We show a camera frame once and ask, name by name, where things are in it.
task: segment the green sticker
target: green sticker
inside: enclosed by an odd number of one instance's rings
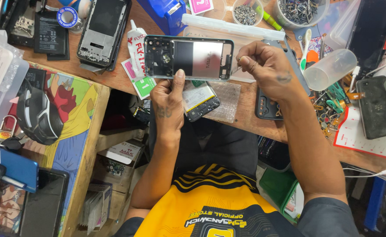
[[[134,85],[138,89],[141,97],[145,97],[150,94],[150,91],[155,87],[154,81],[149,77],[145,77],[142,80],[135,82]]]
[[[205,83],[205,81],[192,81],[195,87],[199,87],[201,84]]]

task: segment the toothbrush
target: toothbrush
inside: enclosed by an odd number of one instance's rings
[[[300,69],[301,72],[304,72],[304,69],[306,68],[306,58],[308,53],[308,46],[310,45],[311,40],[311,30],[306,30],[306,35],[304,36],[304,42],[306,43],[306,47],[304,48],[304,53],[302,54],[301,61],[300,61]]]

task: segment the green plastic bin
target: green plastic bin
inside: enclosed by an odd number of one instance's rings
[[[297,223],[296,219],[292,218],[288,213],[285,213],[285,207],[298,185],[298,180],[294,173],[289,170],[279,173],[271,169],[266,169],[259,181],[259,185],[279,207],[281,214],[288,220]]]

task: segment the fingernail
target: fingernail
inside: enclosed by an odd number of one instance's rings
[[[184,77],[184,71],[183,71],[183,69],[179,69],[178,71],[177,71],[177,73],[175,73],[175,75],[176,76],[178,76],[178,77]]]
[[[243,57],[240,58],[239,63],[241,65],[243,65],[243,66],[246,66],[246,65],[248,65],[250,63],[250,60],[248,59],[247,56],[243,56]]]

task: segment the bowl of screws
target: bowl of screws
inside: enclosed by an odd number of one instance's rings
[[[275,20],[285,29],[294,30],[317,24],[329,9],[329,0],[277,0]]]
[[[263,18],[260,0],[237,0],[232,6],[232,16],[237,24],[256,26]]]

